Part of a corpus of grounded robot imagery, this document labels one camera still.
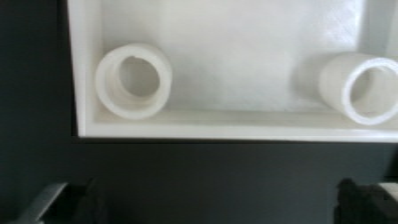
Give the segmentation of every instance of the white plastic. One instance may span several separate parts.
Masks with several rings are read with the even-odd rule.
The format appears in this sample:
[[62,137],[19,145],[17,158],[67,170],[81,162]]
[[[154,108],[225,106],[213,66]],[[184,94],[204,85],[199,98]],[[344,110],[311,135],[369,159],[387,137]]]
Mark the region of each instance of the white plastic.
[[[353,85],[371,71],[369,87],[357,99],[355,108]],[[359,124],[383,123],[398,113],[398,62],[364,54],[341,55],[323,69],[319,93],[332,108]]]
[[380,183],[378,186],[383,188],[383,190],[387,191],[392,199],[398,202],[398,184],[396,183]]
[[[160,78],[158,88],[147,96],[133,95],[120,83],[120,64],[128,58],[149,62]],[[104,56],[96,73],[96,92],[108,110],[126,119],[151,117],[163,108],[172,82],[172,70],[160,50],[145,44],[117,48]]]
[[[396,0],[69,0],[80,137],[398,142],[398,117],[357,124],[318,91],[341,53],[398,56],[396,8]],[[133,43],[172,66],[168,100],[140,120],[108,110],[94,83],[104,55]]]

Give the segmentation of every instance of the white plastic compartment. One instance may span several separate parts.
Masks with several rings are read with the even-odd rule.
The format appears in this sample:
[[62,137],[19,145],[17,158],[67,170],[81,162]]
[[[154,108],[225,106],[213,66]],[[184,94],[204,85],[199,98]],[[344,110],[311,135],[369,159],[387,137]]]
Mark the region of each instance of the white plastic compartment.
[[[337,54],[398,56],[396,0],[69,0],[69,26],[80,137],[398,142],[398,117],[355,124],[318,93]],[[94,89],[103,56],[131,43],[174,70],[144,120],[112,114]]]

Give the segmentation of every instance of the black surface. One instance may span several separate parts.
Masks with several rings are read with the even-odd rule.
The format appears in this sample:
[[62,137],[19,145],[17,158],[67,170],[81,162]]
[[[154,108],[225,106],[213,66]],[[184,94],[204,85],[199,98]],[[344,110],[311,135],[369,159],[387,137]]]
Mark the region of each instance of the black surface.
[[96,177],[115,224],[330,224],[335,185],[396,177],[396,145],[80,142],[56,3],[0,0],[0,223]]

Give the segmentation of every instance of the cylindrical tube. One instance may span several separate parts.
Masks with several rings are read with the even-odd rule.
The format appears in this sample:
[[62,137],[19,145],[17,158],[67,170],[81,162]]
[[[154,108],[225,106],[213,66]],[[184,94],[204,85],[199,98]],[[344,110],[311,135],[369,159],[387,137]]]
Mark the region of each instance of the cylindrical tube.
[[[364,75],[371,75],[369,85],[353,99],[353,86]],[[359,124],[383,123],[398,114],[398,62],[359,53],[339,55],[321,72],[319,94]]]
[[[135,96],[120,83],[120,65],[128,58],[142,59],[158,75],[158,89],[149,96]],[[96,92],[108,110],[126,119],[144,119],[161,110],[170,93],[172,68],[160,50],[145,44],[117,48],[104,56],[96,72]]]

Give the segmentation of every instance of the dark wall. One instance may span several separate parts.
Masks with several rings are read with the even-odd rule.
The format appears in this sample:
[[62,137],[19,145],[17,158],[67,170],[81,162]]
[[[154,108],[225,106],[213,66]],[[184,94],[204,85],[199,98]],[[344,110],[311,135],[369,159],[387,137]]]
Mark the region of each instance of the dark wall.
[[335,185],[398,175],[391,144],[94,144],[72,137],[62,5],[0,0],[0,223],[97,178],[112,223],[332,223]]

